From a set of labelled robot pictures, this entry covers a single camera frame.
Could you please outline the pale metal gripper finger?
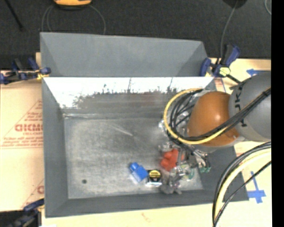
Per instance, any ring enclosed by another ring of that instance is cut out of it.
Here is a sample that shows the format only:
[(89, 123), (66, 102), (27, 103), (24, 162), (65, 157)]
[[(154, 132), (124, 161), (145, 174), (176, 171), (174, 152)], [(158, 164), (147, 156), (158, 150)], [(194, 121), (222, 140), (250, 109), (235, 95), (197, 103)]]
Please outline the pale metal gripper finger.
[(184, 163), (177, 165), (171, 169), (171, 174), (173, 175), (189, 175), (192, 173), (191, 167), (189, 164)]
[(194, 178), (194, 174), (183, 175), (183, 174), (175, 174), (172, 176), (172, 183), (178, 183), (180, 181), (191, 181)]

